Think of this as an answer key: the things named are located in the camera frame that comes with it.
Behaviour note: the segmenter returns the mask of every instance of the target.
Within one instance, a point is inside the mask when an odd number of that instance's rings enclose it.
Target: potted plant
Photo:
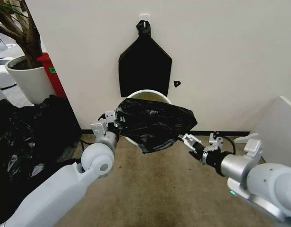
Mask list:
[[[25,0],[0,0],[0,23],[0,33],[13,38],[25,54],[7,62],[6,70],[28,100],[39,104],[55,92],[37,61],[43,54],[41,39]]]

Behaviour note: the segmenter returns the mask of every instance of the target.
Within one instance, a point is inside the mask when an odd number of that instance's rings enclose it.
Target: white plant pot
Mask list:
[[[14,78],[27,99],[33,104],[40,104],[55,91],[43,67],[31,70],[14,70],[10,67],[26,59],[25,56],[15,58],[5,64],[8,73]]]
[[[150,90],[150,89],[136,91],[132,93],[131,95],[129,95],[128,98],[145,99],[145,100],[159,101],[163,103],[172,104],[172,102],[164,94],[158,91]],[[130,138],[126,136],[125,138],[132,144],[138,146],[138,144],[135,141],[131,140]]]

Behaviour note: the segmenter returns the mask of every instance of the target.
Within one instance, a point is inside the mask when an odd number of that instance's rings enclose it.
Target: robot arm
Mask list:
[[[81,164],[64,166],[53,174],[31,192],[0,227],[53,226],[84,197],[92,182],[108,174],[119,139],[116,112],[107,111],[105,120],[91,127],[96,136],[95,144],[84,150]],[[185,134],[180,138],[195,159],[228,177],[231,193],[275,221],[291,223],[291,168],[280,164],[258,165],[261,141],[249,139],[244,148],[246,154],[236,156],[222,152],[223,139],[218,133],[210,135],[208,147],[193,135]]]
[[[114,111],[109,112],[110,116],[115,114]],[[84,197],[91,183],[112,169],[119,136],[116,130],[107,130],[111,123],[111,120],[106,120],[93,124],[96,140],[84,150],[81,163],[58,170],[26,196],[12,217],[0,226],[54,226]]]
[[[245,155],[236,156],[221,152],[223,140],[217,133],[210,135],[210,146],[206,148],[193,135],[180,137],[194,158],[228,177],[227,185],[232,194],[276,222],[291,226],[291,168],[271,163],[258,165],[262,154],[260,140],[249,139]]]

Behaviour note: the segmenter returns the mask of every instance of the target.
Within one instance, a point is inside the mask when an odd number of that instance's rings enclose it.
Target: black plastic bag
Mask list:
[[[162,102],[126,98],[116,111],[120,134],[135,141],[143,153],[172,146],[197,125],[191,110]]]
[[[119,57],[121,97],[151,89],[168,95],[172,58],[151,38],[148,21],[137,25],[138,39]]]
[[[60,156],[80,135],[67,100],[50,96],[22,108],[0,101],[0,224],[54,172],[75,162]]]

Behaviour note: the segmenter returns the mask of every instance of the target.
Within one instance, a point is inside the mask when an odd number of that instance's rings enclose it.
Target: beige carpet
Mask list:
[[[92,141],[92,136],[84,136]],[[200,137],[206,143],[208,137]],[[228,151],[231,147],[225,143]],[[76,157],[81,154],[78,148]],[[267,227],[271,221],[230,194],[226,178],[188,149],[143,155],[121,138],[114,167],[98,179],[57,227]]]

